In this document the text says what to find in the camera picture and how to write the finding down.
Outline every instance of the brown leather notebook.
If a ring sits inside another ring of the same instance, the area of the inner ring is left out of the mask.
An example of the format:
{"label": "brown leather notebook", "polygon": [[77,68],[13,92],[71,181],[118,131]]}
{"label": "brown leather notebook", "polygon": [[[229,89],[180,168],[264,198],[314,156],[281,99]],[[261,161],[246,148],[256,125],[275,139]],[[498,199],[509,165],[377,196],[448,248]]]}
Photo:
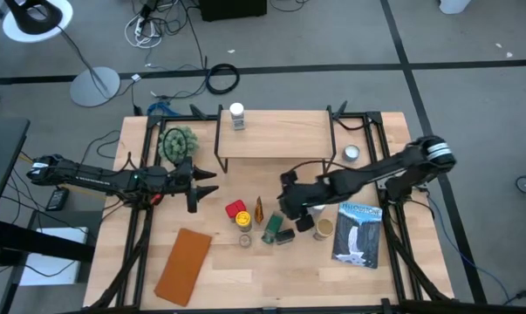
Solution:
{"label": "brown leather notebook", "polygon": [[180,229],[166,268],[154,289],[156,296],[187,306],[212,236]]}

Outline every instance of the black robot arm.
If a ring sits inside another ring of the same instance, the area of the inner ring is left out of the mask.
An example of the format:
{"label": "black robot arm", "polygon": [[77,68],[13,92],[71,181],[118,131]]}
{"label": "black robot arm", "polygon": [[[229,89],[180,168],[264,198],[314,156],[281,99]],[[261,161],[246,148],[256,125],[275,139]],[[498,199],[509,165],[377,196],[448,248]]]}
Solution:
{"label": "black robot arm", "polygon": [[[389,201],[400,201],[412,192],[413,186],[448,172],[455,163],[444,139],[422,137],[407,144],[402,152],[392,157],[357,169],[345,168],[319,175],[316,183],[298,184],[295,171],[284,173],[280,176],[283,192],[278,201],[286,216],[297,220],[297,229],[305,231],[313,227],[308,207],[347,201],[365,184],[389,176],[385,184],[387,197]],[[393,176],[404,170],[404,174]]]}
{"label": "black robot arm", "polygon": [[153,200],[161,201],[163,195],[185,194],[188,212],[196,212],[196,203],[218,187],[197,187],[194,181],[215,177],[216,174],[193,166],[186,157],[174,170],[151,166],[112,171],[101,167],[82,165],[64,159],[61,155],[46,155],[34,160],[26,174],[33,184],[54,186],[70,184],[90,188],[107,195],[117,195],[126,205],[148,206]]}

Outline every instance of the green plant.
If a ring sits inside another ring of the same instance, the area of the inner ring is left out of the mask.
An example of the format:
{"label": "green plant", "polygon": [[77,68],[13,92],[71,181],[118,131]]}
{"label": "green plant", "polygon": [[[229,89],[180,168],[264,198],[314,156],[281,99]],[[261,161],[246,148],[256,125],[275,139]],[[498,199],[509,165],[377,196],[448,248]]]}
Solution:
{"label": "green plant", "polygon": [[199,149],[199,139],[188,126],[172,126],[160,134],[158,154],[174,164],[180,163],[185,156],[193,156]]}

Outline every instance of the book cover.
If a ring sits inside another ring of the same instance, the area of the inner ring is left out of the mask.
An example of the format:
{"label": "book cover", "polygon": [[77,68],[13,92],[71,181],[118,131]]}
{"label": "book cover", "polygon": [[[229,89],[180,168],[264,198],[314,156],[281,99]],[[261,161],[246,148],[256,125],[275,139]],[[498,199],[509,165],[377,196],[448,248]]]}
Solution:
{"label": "book cover", "polygon": [[332,259],[376,269],[382,214],[381,208],[340,203]]}

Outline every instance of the floor lamp base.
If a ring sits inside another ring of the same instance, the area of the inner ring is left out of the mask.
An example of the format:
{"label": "floor lamp base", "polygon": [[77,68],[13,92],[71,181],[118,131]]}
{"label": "floor lamp base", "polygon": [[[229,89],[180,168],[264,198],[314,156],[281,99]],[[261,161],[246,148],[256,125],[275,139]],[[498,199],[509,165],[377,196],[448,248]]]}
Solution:
{"label": "floor lamp base", "polygon": [[93,68],[99,79],[92,79],[90,70],[80,73],[71,83],[71,99],[79,106],[94,107],[111,100],[120,89],[120,75],[104,66]]}

